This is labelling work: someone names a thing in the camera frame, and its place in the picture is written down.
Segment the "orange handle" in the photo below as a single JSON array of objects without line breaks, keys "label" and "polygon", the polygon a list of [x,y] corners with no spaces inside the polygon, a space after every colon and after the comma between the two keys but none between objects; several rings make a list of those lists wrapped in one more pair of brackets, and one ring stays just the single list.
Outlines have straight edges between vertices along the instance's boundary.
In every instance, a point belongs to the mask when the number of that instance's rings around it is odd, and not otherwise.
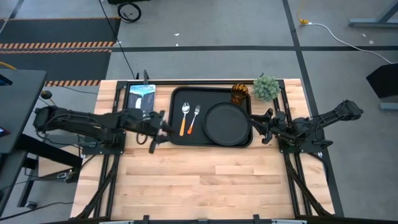
[{"label": "orange handle", "polygon": [[180,130],[180,136],[183,136],[183,135],[184,135],[184,129],[185,129],[185,116],[184,116],[184,119],[182,119],[181,130]]},{"label": "orange handle", "polygon": [[191,133],[192,133],[192,128],[193,128],[193,123],[192,123],[191,126],[189,127],[188,134],[191,134]]}]

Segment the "gray floor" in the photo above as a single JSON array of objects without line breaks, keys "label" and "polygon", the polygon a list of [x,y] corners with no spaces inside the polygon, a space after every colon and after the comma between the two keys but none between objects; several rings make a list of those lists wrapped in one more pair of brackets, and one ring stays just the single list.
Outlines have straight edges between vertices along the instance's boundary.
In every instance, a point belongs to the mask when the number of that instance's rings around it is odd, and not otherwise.
[{"label": "gray floor", "polygon": [[[7,17],[17,0],[0,2],[0,17]],[[391,0],[306,0],[301,17],[330,27],[335,35],[354,45],[398,45],[398,29],[350,28],[350,17],[376,17]],[[289,0],[293,18],[298,0]],[[104,2],[109,16],[115,6]],[[280,0],[151,0],[139,2],[142,18],[121,24],[119,39],[125,47],[199,45],[292,46],[284,7]],[[95,0],[25,0],[17,17],[102,16]],[[339,46],[321,27],[298,27],[304,46]],[[378,52],[398,62],[394,51]],[[335,143],[329,148],[331,162],[346,217],[398,220],[398,113],[382,112],[379,99],[365,77],[385,61],[363,52],[304,52],[304,59],[319,112],[329,111],[345,99],[354,100],[365,111],[356,122],[326,128]],[[295,52],[203,51],[128,52],[135,72],[146,69],[151,78],[255,78],[264,72],[277,78],[301,78]],[[121,53],[112,53],[107,79],[131,78]],[[96,91],[96,87],[77,87]],[[95,96],[51,88],[56,102],[73,110],[93,111]],[[34,135],[31,120],[25,132]],[[71,202],[75,184],[39,182],[30,200],[45,205]],[[4,215],[22,212],[16,208],[13,191]],[[65,220],[71,206],[59,205],[9,220],[5,223],[40,223]]]}]

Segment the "butcher block tabletop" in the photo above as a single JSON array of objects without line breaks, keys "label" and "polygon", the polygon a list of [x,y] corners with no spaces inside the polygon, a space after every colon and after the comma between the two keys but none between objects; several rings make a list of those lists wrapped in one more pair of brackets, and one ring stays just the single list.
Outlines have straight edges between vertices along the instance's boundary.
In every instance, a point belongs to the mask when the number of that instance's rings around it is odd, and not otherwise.
[{"label": "butcher block tabletop", "polygon": [[[101,82],[96,114],[112,112],[117,82]],[[284,82],[292,118],[309,116],[301,81]],[[165,110],[166,120],[171,94],[180,86],[232,85],[157,85],[154,111]],[[251,93],[252,85],[247,86]],[[259,101],[252,94],[251,104],[252,114],[274,109],[273,102]],[[136,133],[127,132],[111,219],[142,220],[144,215],[151,220],[252,219],[254,214],[260,218],[294,218],[283,154],[275,138],[267,145],[261,139],[253,129],[252,143],[245,148],[177,146],[167,142],[149,154],[150,139],[139,145]],[[325,210],[333,213],[323,164],[308,154],[300,156],[308,189]],[[97,191],[102,163],[103,156],[97,155],[81,171],[71,217],[78,215]],[[297,186],[296,191],[304,214]],[[107,195],[105,192],[100,215],[105,214]]]}]

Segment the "green succulent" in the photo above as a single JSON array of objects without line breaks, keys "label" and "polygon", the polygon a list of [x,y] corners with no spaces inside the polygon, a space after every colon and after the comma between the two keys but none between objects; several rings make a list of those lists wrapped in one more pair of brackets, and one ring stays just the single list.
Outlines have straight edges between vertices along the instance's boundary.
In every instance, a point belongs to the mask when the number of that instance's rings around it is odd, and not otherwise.
[{"label": "green succulent", "polygon": [[278,81],[273,77],[263,76],[254,82],[254,96],[258,100],[272,101],[277,98],[280,93]]}]

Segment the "warning tape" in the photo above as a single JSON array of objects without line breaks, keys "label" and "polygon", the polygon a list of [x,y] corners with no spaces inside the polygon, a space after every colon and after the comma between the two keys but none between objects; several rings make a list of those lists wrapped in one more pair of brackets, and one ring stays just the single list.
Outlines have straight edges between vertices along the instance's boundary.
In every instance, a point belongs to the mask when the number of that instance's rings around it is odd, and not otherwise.
[{"label": "warning tape", "polygon": [[84,49],[84,50],[9,50],[0,51],[0,54],[56,54],[56,53],[87,53],[87,52],[112,52],[109,49]]},{"label": "warning tape", "polygon": [[101,80],[62,80],[46,81],[44,86],[98,86]]},{"label": "warning tape", "polygon": [[99,42],[57,42],[57,43],[0,43],[0,49],[52,49],[79,47],[112,47],[113,41]]},{"label": "warning tape", "polygon": [[[25,21],[25,20],[69,20],[69,19],[106,19],[106,17],[63,17],[63,18],[13,18],[10,21]],[[120,19],[119,16],[111,16],[108,19]]]}]

